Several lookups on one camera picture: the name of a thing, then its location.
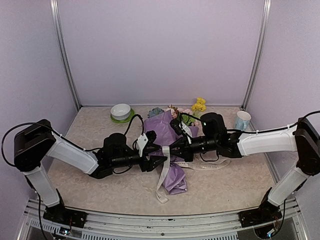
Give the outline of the cream printed ribbon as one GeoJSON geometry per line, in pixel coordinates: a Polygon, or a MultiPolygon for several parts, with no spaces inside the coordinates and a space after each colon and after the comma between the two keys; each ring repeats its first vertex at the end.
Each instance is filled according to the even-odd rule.
{"type": "Polygon", "coordinates": [[[230,160],[226,158],[214,161],[201,161],[200,163],[171,161],[168,146],[162,148],[162,157],[165,157],[165,161],[155,191],[155,196],[161,204],[169,201],[166,195],[159,192],[161,187],[163,187],[169,195],[185,193],[188,190],[186,173],[183,168],[193,171],[216,171],[230,164],[230,160]]]}

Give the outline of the purple wrapping paper sheet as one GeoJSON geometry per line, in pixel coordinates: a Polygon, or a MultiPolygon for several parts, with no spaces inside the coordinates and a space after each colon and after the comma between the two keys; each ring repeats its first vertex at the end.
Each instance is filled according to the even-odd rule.
{"type": "MultiPolygon", "coordinates": [[[[144,131],[155,132],[155,144],[162,147],[169,146],[179,138],[170,126],[172,119],[173,117],[170,111],[152,116],[144,121],[144,131]]],[[[171,156],[170,161],[170,167],[162,186],[170,195],[185,193],[187,191],[186,174],[184,170],[175,163],[182,162],[183,159],[177,156],[171,156]]]]}

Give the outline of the blue hydrangea fake flower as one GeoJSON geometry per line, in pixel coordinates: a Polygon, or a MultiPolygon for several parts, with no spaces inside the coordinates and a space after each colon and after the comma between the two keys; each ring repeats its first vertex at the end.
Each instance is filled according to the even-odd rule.
{"type": "Polygon", "coordinates": [[[157,115],[160,115],[164,112],[164,110],[162,108],[159,108],[159,107],[155,107],[153,108],[152,110],[150,110],[147,114],[147,117],[148,118],[152,118],[152,117],[155,117],[157,115]]]}

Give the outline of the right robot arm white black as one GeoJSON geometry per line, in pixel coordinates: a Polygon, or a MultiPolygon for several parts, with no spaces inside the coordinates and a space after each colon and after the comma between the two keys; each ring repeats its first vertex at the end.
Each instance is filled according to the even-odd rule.
{"type": "Polygon", "coordinates": [[[255,132],[227,129],[222,115],[215,112],[202,115],[199,121],[203,131],[199,137],[192,137],[187,132],[180,117],[170,121],[180,137],[169,146],[172,155],[191,162],[194,154],[210,151],[230,159],[260,153],[297,152],[297,163],[270,188],[255,209],[260,222],[268,221],[291,193],[320,172],[320,135],[306,117],[285,127],[255,132]]]}

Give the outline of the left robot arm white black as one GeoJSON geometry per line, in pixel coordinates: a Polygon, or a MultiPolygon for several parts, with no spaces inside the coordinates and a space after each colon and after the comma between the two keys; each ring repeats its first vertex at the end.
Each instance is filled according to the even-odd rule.
{"type": "Polygon", "coordinates": [[[138,165],[142,172],[151,172],[169,159],[169,154],[152,155],[161,147],[143,133],[137,139],[137,148],[127,145],[122,133],[112,133],[104,139],[98,152],[77,146],[52,129],[51,123],[42,119],[27,124],[27,128],[14,137],[14,165],[39,194],[50,214],[63,223],[70,218],[62,197],[50,181],[41,161],[51,157],[69,164],[95,179],[113,174],[114,169],[138,165]]]}

